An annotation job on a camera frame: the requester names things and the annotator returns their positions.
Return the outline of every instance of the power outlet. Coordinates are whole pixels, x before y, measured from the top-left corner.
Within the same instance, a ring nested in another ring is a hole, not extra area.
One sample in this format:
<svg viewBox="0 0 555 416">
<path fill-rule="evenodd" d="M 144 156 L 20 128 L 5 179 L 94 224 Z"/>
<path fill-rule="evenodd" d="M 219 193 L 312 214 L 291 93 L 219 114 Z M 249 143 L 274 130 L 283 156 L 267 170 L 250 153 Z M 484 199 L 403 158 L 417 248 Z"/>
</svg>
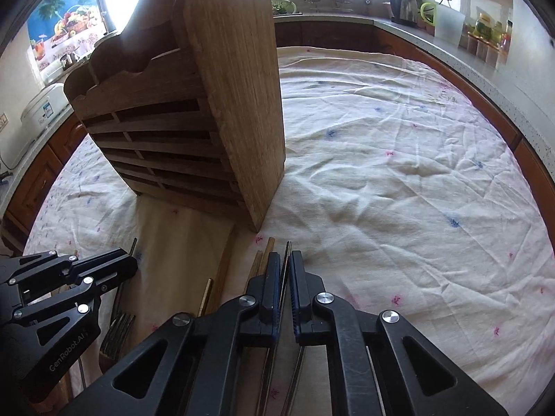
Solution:
<svg viewBox="0 0 555 416">
<path fill-rule="evenodd" d="M 7 124 L 8 118 L 6 117 L 6 114 L 2 114 L 0 116 L 0 131 L 2 131 Z"/>
</svg>

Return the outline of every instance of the granite countertop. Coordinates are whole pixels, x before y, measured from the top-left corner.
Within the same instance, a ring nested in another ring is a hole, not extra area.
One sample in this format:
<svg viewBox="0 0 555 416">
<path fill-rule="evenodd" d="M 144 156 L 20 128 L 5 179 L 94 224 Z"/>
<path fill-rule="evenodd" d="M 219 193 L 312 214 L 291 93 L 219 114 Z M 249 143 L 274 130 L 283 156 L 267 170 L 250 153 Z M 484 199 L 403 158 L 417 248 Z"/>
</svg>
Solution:
<svg viewBox="0 0 555 416">
<path fill-rule="evenodd" d="M 0 185 L 0 219 L 4 216 L 4 212 L 8 207 L 9 201 L 13 197 L 13 193 L 16 191 L 17 186 L 23 179 L 23 176 L 27 172 L 27 169 L 29 169 L 33 160 L 37 157 L 42 147 L 46 145 L 57 129 L 62 126 L 62 123 L 68 120 L 71 114 L 73 114 L 73 108 L 70 104 L 68 104 L 62 113 L 46 127 L 41 136 L 30 145 L 25 156 L 21 158 L 19 165 L 12 171 L 13 175 L 4 179 L 4 181 L 7 181 L 8 184 Z"/>
<path fill-rule="evenodd" d="M 493 101 L 524 135 L 555 180 L 555 127 L 536 103 L 511 82 L 503 70 L 496 70 L 475 55 L 423 30 L 353 14 L 296 14 L 274 17 L 274 22 L 344 21 L 374 25 L 419 47 L 457 71 Z"/>
</svg>

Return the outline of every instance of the fruit poster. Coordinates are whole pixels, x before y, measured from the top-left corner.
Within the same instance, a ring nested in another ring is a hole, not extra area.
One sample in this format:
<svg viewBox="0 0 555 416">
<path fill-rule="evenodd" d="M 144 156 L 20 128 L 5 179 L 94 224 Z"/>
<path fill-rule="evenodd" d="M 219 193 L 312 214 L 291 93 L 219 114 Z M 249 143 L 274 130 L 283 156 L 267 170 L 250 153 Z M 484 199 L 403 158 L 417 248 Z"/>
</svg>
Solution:
<svg viewBox="0 0 555 416">
<path fill-rule="evenodd" d="M 97 0 L 42 0 L 27 28 L 39 70 L 65 54 L 83 56 L 106 32 Z"/>
</svg>

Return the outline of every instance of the green pitcher handle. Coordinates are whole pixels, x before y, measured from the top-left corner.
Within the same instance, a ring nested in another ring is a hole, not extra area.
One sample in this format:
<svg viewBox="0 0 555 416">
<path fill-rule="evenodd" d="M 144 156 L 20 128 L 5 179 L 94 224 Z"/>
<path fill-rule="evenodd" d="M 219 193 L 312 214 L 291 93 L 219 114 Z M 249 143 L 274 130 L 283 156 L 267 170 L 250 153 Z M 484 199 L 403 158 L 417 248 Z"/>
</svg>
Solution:
<svg viewBox="0 0 555 416">
<path fill-rule="evenodd" d="M 433 21 L 433 22 L 430 22 L 430 21 L 429 21 L 428 19 L 426 19 L 426 17 L 424 16 L 424 9 L 425 9 L 428 5 L 429 5 L 429 6 L 434 6 L 434 8 L 435 8 L 435 6 L 437 5 L 437 3 L 434 3 L 434 2 L 432 2 L 432 1 L 425 1 L 424 3 L 422 3 L 422 6 L 420 6 L 420 16 L 421 16 L 422 19 L 423 19 L 426 23 L 428 23 L 429 25 L 436 26 L 436 17 L 435 17 L 435 16 L 434 16 L 434 21 Z"/>
</svg>

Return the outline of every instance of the black kettle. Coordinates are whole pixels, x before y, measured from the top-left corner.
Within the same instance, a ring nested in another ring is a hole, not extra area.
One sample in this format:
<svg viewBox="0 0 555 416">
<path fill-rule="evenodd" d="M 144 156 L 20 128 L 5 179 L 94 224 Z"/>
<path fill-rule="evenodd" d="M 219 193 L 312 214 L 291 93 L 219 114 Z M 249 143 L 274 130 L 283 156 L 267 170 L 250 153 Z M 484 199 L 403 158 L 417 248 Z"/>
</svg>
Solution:
<svg viewBox="0 0 555 416">
<path fill-rule="evenodd" d="M 390 0 L 391 21 L 406 26 L 416 27 L 418 6 L 416 0 Z"/>
</svg>

